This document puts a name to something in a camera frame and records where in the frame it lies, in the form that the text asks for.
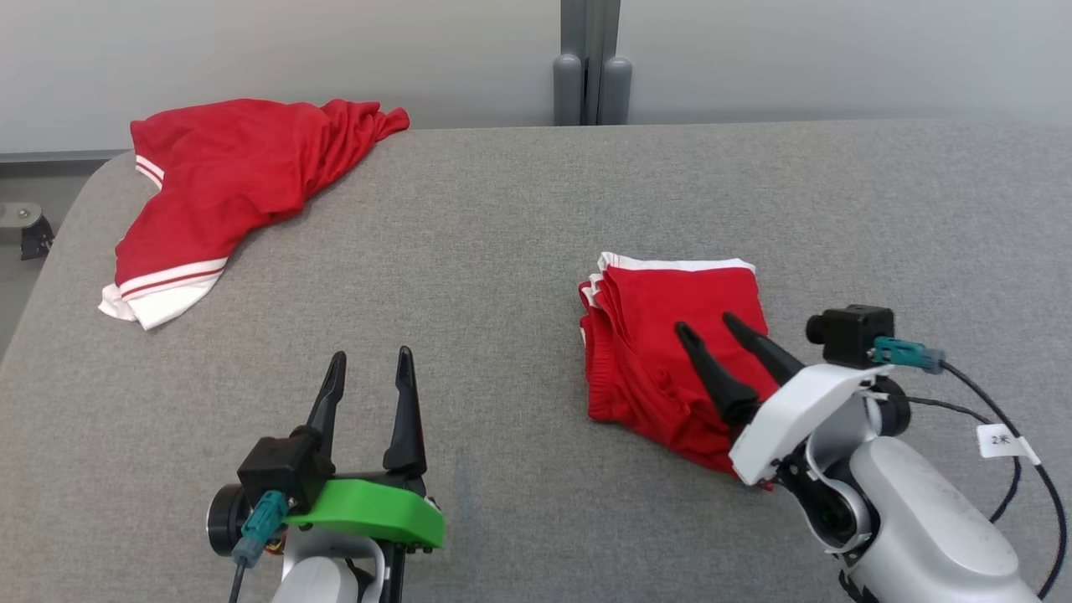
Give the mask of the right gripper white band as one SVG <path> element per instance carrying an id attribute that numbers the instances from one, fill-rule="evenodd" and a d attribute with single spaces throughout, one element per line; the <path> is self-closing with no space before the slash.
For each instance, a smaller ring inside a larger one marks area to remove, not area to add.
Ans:
<path id="1" fill-rule="evenodd" d="M 862 447 L 861 468 L 877 474 L 862 477 L 863 485 L 878 485 L 880 490 L 912 489 L 914 451 L 900 442 L 870 443 L 879 435 L 873 417 L 873 401 L 878 396 L 870 386 L 878 378 L 892 374 L 895 367 L 860 370 L 828 363 L 805 367 L 734 313 L 725 312 L 723 322 L 781 387 L 759 409 L 755 389 L 714 358 L 708 343 L 689 325 L 675 324 L 678 340 L 719 418 L 727 427 L 745 427 L 729 455 L 740 480 L 748 485 L 770 480 L 781 461 L 804 444 L 808 476 L 833 490 L 845 490 L 842 482 L 827 477 L 824 470 Z"/>

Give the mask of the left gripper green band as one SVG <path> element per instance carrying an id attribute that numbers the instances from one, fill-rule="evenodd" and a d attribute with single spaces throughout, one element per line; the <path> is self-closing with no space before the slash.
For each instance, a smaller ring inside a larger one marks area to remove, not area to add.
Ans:
<path id="1" fill-rule="evenodd" d="M 337 408 L 343 398 L 345 382 L 346 354 L 337 351 L 306 421 L 307 427 L 319 433 L 319 451 L 325 457 L 332 455 Z M 420 413 L 416 363 L 410 347 L 399 348 L 394 386 L 399 398 L 383 469 L 390 476 L 421 481 L 426 473 L 425 423 Z M 386 480 L 386 474 L 333 477 L 324 486 L 310 512 L 288 511 L 269 541 L 282 539 L 283 532 L 291 527 L 312 526 L 338 534 L 399 544 L 410 551 L 441 549 L 446 539 L 446 520 L 440 508 L 420 492 L 394 487 Z M 215 492 L 208 511 L 209 546 L 215 554 L 230 555 L 255 505 L 256 500 L 245 495 L 245 489 L 237 483 L 227 484 Z"/>

